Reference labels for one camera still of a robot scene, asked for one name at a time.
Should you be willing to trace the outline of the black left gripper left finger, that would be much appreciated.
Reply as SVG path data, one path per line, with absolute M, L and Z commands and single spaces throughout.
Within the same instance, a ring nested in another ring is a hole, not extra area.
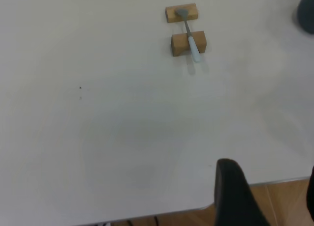
M 216 226 L 268 226 L 239 164 L 231 159 L 216 163 L 214 206 Z

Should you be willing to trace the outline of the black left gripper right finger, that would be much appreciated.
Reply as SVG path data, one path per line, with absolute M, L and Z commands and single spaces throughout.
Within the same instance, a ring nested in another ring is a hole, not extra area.
M 306 204 L 311 219 L 314 222 L 314 167 L 312 169 L 312 174 L 307 188 Z

